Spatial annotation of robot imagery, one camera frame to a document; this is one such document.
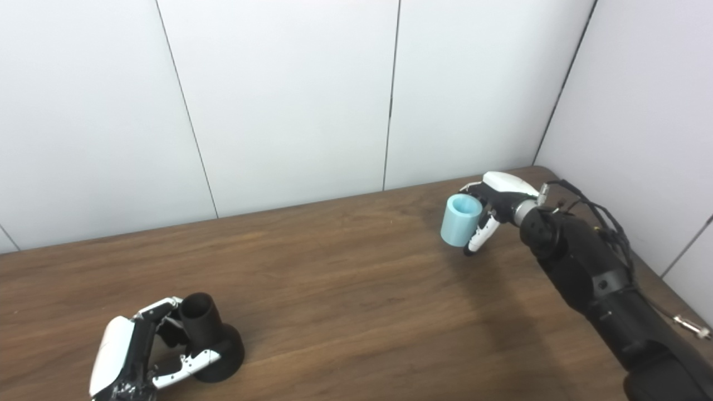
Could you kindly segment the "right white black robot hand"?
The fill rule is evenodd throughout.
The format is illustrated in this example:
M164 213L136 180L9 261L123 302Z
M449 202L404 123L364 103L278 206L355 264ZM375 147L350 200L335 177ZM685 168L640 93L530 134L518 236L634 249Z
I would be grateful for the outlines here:
M489 171L481 180L464 185L458 192L470 195L484 208L464 253L474 255L501 225L518 227L530 210L543 205L548 191L547 184L537 190L523 179L499 171Z

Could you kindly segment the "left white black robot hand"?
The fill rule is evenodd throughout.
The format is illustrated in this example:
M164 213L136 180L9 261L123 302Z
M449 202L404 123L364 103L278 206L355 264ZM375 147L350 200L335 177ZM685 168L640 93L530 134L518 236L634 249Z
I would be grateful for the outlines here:
M175 385L222 360L231 348L228 340L213 342L199 348L193 340L191 352L177 358L178 368L170 373L159 373L157 365L149 365L154 337L166 325L189 330L183 320L171 317L183 303L180 297L158 300L133 315L117 316L107 324L104 337L92 367L89 396L92 400L155 400L159 390Z

